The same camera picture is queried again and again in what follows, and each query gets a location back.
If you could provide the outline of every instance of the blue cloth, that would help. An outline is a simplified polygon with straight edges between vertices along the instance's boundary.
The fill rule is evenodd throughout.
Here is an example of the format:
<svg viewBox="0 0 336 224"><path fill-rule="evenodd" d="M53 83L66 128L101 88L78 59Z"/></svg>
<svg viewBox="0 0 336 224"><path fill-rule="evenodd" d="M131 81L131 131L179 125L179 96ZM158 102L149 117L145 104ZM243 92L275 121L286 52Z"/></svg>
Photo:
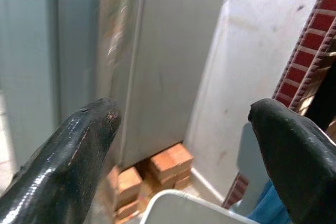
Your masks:
<svg viewBox="0 0 336 224"><path fill-rule="evenodd" d="M271 180L269 180L258 200L256 208L247 218L260 224L287 224L289 215Z"/></svg>

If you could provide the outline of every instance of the white plastic bin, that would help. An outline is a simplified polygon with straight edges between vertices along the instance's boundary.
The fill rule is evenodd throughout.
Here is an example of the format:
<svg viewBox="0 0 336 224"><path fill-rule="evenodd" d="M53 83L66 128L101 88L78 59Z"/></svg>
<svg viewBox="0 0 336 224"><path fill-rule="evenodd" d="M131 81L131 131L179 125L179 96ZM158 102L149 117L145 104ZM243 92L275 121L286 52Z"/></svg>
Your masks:
<svg viewBox="0 0 336 224"><path fill-rule="evenodd" d="M178 190L164 190L149 202L140 224L258 224Z"/></svg>

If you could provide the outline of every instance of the white wall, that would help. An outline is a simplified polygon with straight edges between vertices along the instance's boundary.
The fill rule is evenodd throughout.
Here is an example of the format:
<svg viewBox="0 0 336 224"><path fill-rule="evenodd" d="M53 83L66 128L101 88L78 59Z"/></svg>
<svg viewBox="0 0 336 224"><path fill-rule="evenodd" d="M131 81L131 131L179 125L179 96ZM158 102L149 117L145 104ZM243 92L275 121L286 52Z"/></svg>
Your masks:
<svg viewBox="0 0 336 224"><path fill-rule="evenodd" d="M316 0L224 0L185 144L223 195L250 104L271 97Z"/></svg>

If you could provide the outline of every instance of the worn black coating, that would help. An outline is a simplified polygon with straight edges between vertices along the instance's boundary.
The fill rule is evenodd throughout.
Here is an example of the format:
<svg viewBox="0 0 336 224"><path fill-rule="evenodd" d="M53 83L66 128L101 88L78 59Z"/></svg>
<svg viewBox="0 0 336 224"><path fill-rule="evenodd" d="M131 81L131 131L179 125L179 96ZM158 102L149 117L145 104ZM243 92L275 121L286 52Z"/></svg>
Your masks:
<svg viewBox="0 0 336 224"><path fill-rule="evenodd" d="M82 223L120 121L110 99L69 116L14 176L0 223Z"/></svg>
<svg viewBox="0 0 336 224"><path fill-rule="evenodd" d="M272 99L249 120L269 177L295 224L336 223L336 146L310 119Z"/></svg>

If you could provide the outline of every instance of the stack of bricks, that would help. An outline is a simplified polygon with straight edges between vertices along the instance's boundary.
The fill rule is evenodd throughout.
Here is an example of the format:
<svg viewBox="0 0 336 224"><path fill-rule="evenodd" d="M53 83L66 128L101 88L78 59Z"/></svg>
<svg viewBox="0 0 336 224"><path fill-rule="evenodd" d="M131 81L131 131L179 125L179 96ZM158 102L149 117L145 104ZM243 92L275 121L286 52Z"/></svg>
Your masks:
<svg viewBox="0 0 336 224"><path fill-rule="evenodd" d="M138 197L142 183L137 170L131 167L118 173L117 168L113 168L108 180L114 193L114 218L122 220L133 216L138 211Z"/></svg>
<svg viewBox="0 0 336 224"><path fill-rule="evenodd" d="M150 159L149 169L161 185L161 190L183 189L189 184L193 156L176 144Z"/></svg>

